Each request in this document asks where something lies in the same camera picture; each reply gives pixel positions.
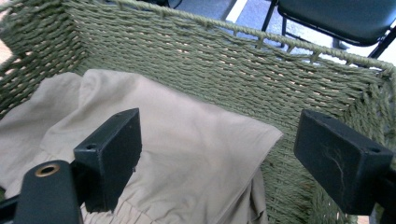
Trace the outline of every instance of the black chair seat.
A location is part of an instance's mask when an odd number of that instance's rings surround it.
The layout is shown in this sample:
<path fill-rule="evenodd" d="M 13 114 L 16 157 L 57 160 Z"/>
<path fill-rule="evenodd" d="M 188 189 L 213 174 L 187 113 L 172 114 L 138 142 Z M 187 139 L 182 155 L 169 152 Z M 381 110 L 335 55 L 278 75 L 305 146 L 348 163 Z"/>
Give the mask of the black chair seat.
<path fill-rule="evenodd" d="M 291 20 L 342 36 L 352 44 L 371 46 L 395 21 L 396 0 L 279 0 L 278 11 Z"/>

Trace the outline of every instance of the wicker basket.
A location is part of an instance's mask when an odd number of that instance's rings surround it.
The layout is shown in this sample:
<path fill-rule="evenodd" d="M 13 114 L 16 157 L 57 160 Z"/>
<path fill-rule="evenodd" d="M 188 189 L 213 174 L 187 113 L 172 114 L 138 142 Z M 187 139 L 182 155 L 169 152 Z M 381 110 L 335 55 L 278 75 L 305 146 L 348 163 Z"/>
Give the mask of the wicker basket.
<path fill-rule="evenodd" d="M 273 124 L 285 137 L 262 165 L 271 223 L 356 222 L 293 155 L 303 108 L 396 146 L 392 64 L 132 0 L 14 0 L 0 11 L 7 11 L 0 37 L 13 53 L 0 67 L 0 118 L 45 77 L 105 68 L 137 72 Z"/>

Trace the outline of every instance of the cloth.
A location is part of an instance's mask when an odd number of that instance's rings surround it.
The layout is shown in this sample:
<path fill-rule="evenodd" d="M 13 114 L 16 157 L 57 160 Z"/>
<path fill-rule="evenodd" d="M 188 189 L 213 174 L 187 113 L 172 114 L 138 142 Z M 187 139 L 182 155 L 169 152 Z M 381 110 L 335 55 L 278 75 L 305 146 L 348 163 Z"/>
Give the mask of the cloth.
<path fill-rule="evenodd" d="M 89 70 L 45 79 L 0 121 L 0 184 L 73 148 L 113 114 L 139 107 L 143 151 L 111 213 L 85 223 L 266 223 L 260 164 L 278 129 L 173 91 L 138 74 Z"/>

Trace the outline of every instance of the metal chair leg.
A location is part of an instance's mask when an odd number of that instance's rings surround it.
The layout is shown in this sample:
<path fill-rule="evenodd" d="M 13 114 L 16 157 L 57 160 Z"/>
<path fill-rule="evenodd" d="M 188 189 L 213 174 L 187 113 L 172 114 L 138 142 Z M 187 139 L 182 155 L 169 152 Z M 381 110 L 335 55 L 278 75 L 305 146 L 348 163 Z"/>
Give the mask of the metal chair leg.
<path fill-rule="evenodd" d="M 395 38 L 396 27 L 390 30 L 390 33 L 382 41 L 379 42 L 378 46 L 370 53 L 368 57 L 377 59 Z"/>
<path fill-rule="evenodd" d="M 282 35 L 286 36 L 286 25 L 288 23 L 288 20 L 286 18 L 282 18 Z M 285 43 L 280 43 L 280 47 L 284 48 L 285 47 Z"/>
<path fill-rule="evenodd" d="M 267 16 L 265 17 L 264 24 L 262 25 L 262 31 L 264 32 L 267 30 L 268 24 L 270 23 L 272 14 L 274 13 L 274 8 L 277 5 L 277 1 L 278 0 L 272 0 L 270 8 L 268 8 Z"/>

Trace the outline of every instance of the black chair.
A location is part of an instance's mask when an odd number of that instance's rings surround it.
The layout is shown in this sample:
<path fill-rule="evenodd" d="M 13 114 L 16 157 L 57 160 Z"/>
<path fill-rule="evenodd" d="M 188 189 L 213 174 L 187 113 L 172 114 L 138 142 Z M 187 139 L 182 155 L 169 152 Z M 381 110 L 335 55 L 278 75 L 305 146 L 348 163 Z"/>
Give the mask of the black chair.
<path fill-rule="evenodd" d="M 396 28 L 391 28 L 396 21 L 396 0 L 272 0 L 262 31 L 275 6 L 283 17 L 282 35 L 301 39 L 286 32 L 287 20 L 291 20 L 354 46 L 379 43 L 370 58 L 378 58 L 396 37 Z"/>

